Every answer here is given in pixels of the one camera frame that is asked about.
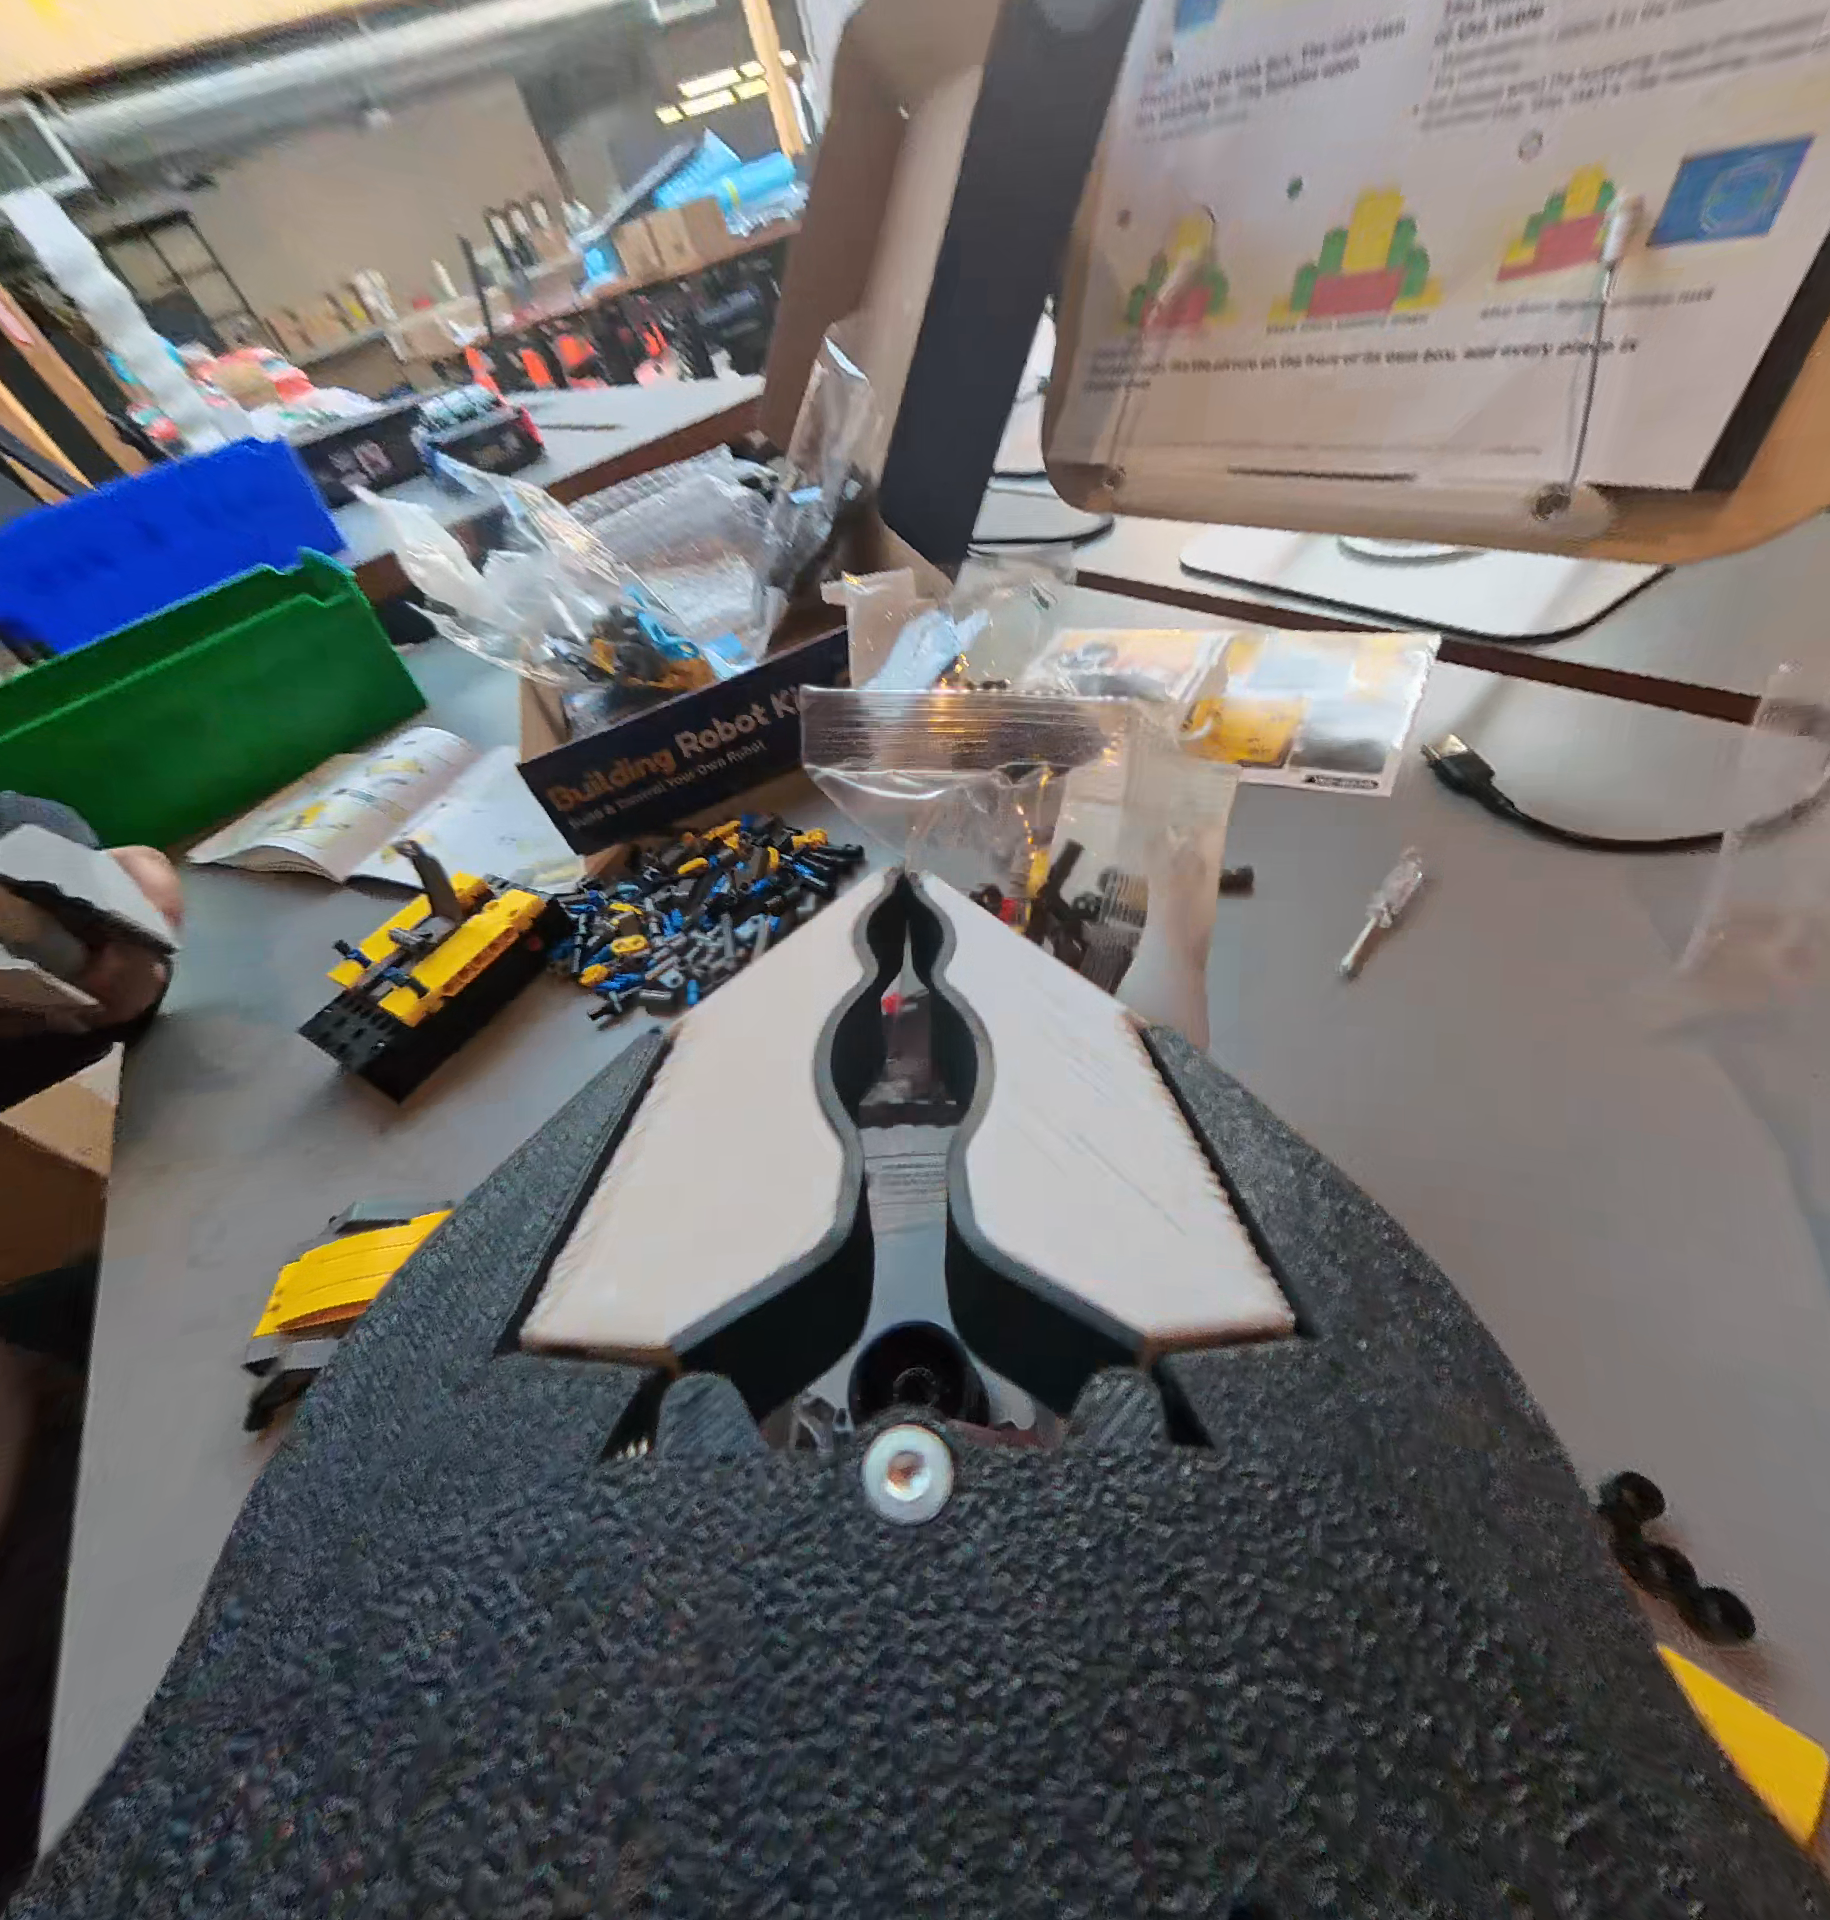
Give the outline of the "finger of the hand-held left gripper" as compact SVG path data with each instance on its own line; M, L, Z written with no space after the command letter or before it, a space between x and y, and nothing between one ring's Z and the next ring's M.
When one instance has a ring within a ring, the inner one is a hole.
M178 929L113 853L25 825L0 836L0 886L88 944L131 944L160 958L180 950Z
M102 1001L83 986L90 935L42 907L0 907L0 1014L68 1031L105 1021Z

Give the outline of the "clear bag of black parts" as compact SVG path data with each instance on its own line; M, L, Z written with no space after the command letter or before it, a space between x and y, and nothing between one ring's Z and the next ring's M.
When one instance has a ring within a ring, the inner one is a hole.
M1175 708L811 690L802 765L911 875L950 883L1143 1018L1207 1031L1238 770L1201 755Z

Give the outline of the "yellow grey brick assembly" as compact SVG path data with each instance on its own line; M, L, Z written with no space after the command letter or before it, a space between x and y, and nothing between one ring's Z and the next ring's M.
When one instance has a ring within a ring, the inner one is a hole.
M279 1267L242 1357L253 1381L242 1420L248 1435L264 1435L304 1400L379 1295L454 1210L456 1203L356 1203Z

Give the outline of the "person's left hand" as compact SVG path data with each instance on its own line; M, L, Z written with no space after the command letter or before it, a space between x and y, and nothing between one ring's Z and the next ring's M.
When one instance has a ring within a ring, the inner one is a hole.
M180 931L186 920L186 901L176 866L152 847L109 849L116 864L137 883L165 924ZM102 948L88 973L85 989L98 999L103 1021L124 1025L141 1021L169 988L173 965L128 943Z

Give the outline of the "green plastic bin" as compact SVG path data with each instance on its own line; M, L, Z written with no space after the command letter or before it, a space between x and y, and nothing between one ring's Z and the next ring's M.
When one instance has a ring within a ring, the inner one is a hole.
M2 682L0 793L167 849L424 708L356 579L309 551Z

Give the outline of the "pile of small connector pieces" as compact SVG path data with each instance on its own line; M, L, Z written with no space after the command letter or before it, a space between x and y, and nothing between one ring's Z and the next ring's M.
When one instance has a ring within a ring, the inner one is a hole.
M560 898L566 929L545 967L592 999L602 1029L671 1021L826 913L866 862L862 843L770 811L630 843Z

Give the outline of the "instruction booklet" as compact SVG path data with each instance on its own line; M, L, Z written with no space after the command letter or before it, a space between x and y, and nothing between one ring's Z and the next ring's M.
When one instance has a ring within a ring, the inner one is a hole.
M373 750L328 759L190 847L188 860L416 890L401 841L416 843L452 883L484 877L559 894L585 873L523 782L514 748L480 750L437 727L399 729Z

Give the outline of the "blue plastic bin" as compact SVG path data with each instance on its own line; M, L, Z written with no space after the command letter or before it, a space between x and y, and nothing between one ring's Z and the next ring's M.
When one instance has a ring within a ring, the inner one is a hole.
M0 529L0 632L64 658L255 568L345 547L300 454L246 439Z

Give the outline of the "black battery box yellow assembly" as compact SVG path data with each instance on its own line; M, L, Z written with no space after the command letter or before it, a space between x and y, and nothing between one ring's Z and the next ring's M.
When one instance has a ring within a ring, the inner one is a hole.
M418 898L356 944L338 943L332 999L300 1038L405 1102L478 1038L570 939L562 900L502 877L452 877L414 838L394 843Z

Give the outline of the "small clear screwdriver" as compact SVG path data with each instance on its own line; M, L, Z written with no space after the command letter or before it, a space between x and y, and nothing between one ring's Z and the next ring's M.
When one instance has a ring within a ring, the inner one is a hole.
M1338 965L1338 976L1343 982L1355 982L1364 965L1392 937L1409 915L1416 900L1422 898L1426 883L1428 866L1420 849L1405 849L1371 896L1364 911L1360 933L1355 935L1355 941Z

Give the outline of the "clear bag of yellow blue parts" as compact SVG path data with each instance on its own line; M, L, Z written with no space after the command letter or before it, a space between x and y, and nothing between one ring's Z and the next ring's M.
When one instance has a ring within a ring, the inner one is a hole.
M401 491L354 497L441 639L590 725L778 660L875 493L849 452L753 463L716 448L579 504L454 461L441 476L487 516L472 544Z

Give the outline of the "white monitor base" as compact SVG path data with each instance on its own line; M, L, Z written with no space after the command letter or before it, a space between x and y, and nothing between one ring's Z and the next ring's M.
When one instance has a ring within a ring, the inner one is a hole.
M1371 626L1527 645L1574 637L1666 577L1662 566L1248 527L1195 534L1179 564Z

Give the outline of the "background shelves with goods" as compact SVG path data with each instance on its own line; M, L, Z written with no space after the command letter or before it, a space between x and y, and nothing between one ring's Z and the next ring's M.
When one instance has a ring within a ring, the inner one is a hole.
M448 109L317 130L182 182L94 205L87 231L173 345L272 349L319 384L381 396L491 334L628 323L622 306L774 304L791 221L735 233L710 190L574 221L521 115Z

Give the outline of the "yellow curved panel piece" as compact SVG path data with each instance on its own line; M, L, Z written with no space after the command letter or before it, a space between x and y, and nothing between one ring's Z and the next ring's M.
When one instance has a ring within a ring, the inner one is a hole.
M1830 1791L1828 1754L1682 1651L1656 1651L1739 1778L1799 1845L1812 1847Z

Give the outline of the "instruction sheet on board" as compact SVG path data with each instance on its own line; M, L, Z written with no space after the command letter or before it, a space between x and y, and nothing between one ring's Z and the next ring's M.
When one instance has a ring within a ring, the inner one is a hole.
M1759 545L1830 512L1830 2L1145 4L1057 321L1085 508Z

